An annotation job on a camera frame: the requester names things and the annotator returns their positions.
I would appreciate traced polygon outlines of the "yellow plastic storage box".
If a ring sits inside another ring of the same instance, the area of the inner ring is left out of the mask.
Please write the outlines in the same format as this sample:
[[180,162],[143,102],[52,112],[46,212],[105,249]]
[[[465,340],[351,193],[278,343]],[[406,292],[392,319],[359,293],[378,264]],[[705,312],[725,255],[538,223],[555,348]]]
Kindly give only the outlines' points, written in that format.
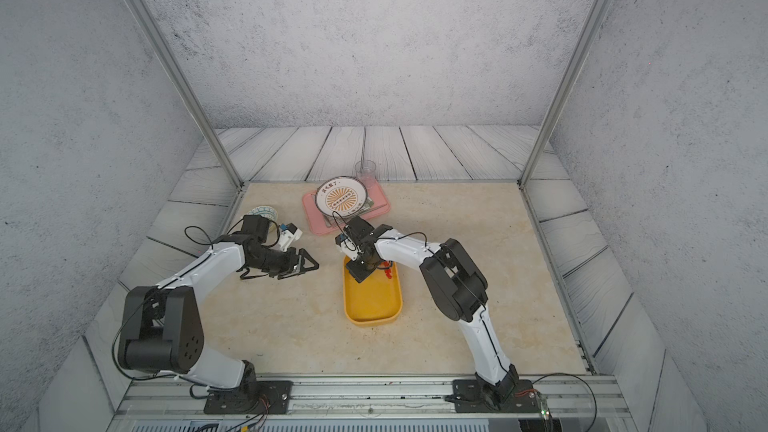
[[382,270],[377,270],[358,284],[344,268],[344,312],[350,322],[359,327],[373,327],[398,318],[403,308],[403,297],[395,263],[392,272],[392,280]]

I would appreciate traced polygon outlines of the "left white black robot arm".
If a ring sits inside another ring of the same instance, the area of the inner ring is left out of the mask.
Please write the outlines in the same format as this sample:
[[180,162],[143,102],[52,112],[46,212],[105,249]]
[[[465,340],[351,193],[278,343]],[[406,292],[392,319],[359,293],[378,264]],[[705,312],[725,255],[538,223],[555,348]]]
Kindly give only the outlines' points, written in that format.
[[152,286],[126,296],[122,324],[112,345],[118,370],[144,372],[146,380],[174,375],[218,390],[245,383],[249,362],[235,360],[206,344],[199,307],[208,294],[233,274],[251,280],[283,280],[315,271],[320,264],[293,242],[302,232],[260,215],[245,215],[230,233],[204,243],[195,261]]

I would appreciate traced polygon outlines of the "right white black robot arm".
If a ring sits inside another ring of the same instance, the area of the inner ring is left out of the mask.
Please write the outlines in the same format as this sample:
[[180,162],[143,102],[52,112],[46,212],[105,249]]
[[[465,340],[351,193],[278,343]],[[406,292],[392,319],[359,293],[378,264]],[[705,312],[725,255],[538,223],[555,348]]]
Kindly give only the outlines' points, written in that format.
[[495,411],[502,408],[519,375],[494,330],[488,282],[459,241],[431,242],[423,232],[402,233],[387,224],[374,227],[355,217],[340,229],[335,245],[348,258],[346,269],[358,283],[390,263],[420,271],[436,307],[458,324],[467,342],[481,403]]

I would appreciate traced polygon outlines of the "pink plastic tray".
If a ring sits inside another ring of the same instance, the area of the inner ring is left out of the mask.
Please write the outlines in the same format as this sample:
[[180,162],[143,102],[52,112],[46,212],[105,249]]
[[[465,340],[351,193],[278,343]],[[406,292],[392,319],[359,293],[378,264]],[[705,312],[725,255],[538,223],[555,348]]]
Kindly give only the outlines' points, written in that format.
[[360,180],[339,176],[322,183],[302,197],[302,205],[310,231],[327,235],[342,224],[342,220],[361,216],[372,219],[391,210],[381,185],[373,180],[368,185]]

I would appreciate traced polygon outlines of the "white plate orange sunburst pattern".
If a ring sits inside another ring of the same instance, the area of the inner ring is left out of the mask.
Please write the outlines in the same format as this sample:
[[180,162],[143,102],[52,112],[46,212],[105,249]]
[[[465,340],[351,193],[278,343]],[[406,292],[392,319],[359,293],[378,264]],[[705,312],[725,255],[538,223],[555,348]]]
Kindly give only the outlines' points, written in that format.
[[366,187],[356,178],[339,176],[322,183],[315,194],[315,205],[326,215],[343,218],[360,212],[368,200]]

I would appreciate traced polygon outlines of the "small patterned bowl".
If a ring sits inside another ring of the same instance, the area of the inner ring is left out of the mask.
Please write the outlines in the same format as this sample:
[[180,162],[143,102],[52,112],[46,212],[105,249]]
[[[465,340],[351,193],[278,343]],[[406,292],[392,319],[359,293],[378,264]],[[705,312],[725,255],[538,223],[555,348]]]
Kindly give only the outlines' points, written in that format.
[[278,212],[277,210],[272,206],[267,205],[260,205],[257,207],[254,207],[250,211],[246,212],[246,215],[248,216],[260,216],[267,218],[270,221],[277,222],[278,221]]

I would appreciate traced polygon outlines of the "clear plastic cup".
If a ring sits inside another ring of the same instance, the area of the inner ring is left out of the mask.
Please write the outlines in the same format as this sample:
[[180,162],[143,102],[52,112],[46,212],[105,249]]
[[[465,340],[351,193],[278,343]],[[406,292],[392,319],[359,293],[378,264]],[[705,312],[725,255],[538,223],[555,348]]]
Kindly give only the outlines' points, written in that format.
[[377,165],[374,161],[364,159],[355,164],[355,177],[366,188],[370,188],[376,182]]

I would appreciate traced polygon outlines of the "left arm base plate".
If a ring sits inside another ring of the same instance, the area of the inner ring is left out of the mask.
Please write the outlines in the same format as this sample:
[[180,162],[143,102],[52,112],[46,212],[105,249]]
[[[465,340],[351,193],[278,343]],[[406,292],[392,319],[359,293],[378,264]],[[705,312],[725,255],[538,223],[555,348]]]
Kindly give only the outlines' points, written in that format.
[[236,389],[213,390],[203,408],[206,415],[284,415],[293,382],[250,380]]

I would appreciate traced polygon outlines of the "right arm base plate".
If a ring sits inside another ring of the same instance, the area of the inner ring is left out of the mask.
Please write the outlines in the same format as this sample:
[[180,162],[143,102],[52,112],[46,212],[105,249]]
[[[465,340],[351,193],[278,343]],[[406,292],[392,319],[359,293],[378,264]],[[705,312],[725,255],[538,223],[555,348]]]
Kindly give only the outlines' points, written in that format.
[[524,379],[512,388],[494,387],[478,378],[457,379],[445,401],[452,403],[457,413],[539,414],[542,410],[532,382]]

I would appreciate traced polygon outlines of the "aluminium front rail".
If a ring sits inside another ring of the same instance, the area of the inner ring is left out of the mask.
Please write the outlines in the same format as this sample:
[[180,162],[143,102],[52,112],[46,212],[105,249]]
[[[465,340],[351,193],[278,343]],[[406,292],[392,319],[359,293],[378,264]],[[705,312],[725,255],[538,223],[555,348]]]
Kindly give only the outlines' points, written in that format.
[[634,431],[637,426],[612,376],[535,377],[525,404],[500,411],[450,375],[263,375],[289,383],[255,411],[207,415],[200,393],[174,380],[128,388],[112,431]]

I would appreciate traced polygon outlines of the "left aluminium frame post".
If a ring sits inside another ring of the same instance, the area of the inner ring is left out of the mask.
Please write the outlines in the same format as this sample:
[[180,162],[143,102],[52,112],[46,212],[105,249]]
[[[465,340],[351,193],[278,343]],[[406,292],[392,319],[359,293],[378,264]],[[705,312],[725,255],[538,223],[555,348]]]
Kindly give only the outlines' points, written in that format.
[[161,67],[168,76],[187,112],[201,132],[205,142],[210,147],[214,157],[224,169],[224,172],[237,191],[241,191],[245,181],[237,172],[228,152],[214,131],[203,107],[186,78],[179,62],[174,56],[168,41],[162,33],[156,19],[151,13],[145,0],[123,0],[149,41]]

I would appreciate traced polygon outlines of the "aluminium frame post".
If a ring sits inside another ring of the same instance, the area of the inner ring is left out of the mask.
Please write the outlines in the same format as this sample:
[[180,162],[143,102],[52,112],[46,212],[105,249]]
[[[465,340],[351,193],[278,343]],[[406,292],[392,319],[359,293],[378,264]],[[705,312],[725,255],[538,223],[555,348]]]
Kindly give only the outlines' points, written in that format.
[[168,41],[162,33],[156,19],[151,13],[145,0],[123,0],[149,41],[161,67],[168,76],[187,112],[201,132],[205,142],[210,147],[214,157],[224,169],[224,172],[237,191],[241,191],[245,181],[237,172],[228,152],[214,131],[203,107],[186,78],[179,62],[174,56]]
[[601,24],[610,7],[610,3],[611,0],[594,0],[590,7],[578,41],[568,61],[552,102],[540,125],[531,153],[518,181],[520,190],[525,190],[527,184],[533,178],[535,169],[544,153],[546,143],[550,140],[563,113],[567,99],[578,79],[578,75],[584,62],[588,57],[590,47],[599,33]]

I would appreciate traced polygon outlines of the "right aluminium frame post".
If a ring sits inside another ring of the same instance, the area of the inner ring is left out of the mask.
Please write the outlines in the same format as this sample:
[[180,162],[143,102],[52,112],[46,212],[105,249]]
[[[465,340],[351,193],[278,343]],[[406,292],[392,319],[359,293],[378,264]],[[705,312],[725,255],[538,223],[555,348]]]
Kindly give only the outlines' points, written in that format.
[[590,7],[578,41],[568,61],[552,102],[540,125],[531,153],[518,181],[520,190],[525,190],[527,184],[533,178],[535,169],[544,153],[546,143],[550,140],[563,113],[567,99],[578,79],[578,75],[584,62],[588,57],[590,47],[599,33],[601,24],[610,7],[610,3],[611,0],[594,0]]

